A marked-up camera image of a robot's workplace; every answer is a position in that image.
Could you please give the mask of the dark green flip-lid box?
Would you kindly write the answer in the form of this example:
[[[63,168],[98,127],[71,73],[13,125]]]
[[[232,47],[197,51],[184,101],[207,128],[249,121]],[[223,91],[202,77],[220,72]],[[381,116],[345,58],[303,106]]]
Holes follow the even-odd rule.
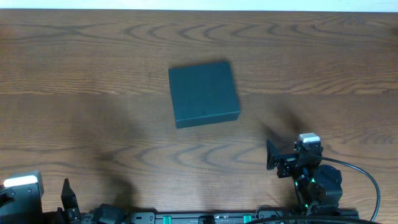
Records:
[[[170,68],[169,85],[177,128],[239,117],[239,100],[228,61]]]

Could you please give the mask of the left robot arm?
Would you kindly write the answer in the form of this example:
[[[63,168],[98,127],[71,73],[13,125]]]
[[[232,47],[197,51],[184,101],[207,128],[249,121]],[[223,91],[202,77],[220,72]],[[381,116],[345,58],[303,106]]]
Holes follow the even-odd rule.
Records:
[[[62,188],[62,208],[44,212],[42,187],[37,176],[27,175],[4,181],[1,189],[1,223],[81,224],[82,216],[68,179]]]

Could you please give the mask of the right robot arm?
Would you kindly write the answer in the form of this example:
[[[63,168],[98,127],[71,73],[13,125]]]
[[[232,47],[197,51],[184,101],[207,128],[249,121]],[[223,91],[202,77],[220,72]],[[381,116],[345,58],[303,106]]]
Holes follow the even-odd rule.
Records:
[[[299,210],[303,215],[333,212],[343,195],[342,176],[333,166],[321,164],[323,147],[319,137],[300,138],[294,153],[282,154],[266,141],[267,169],[277,169],[279,178],[293,179]]]

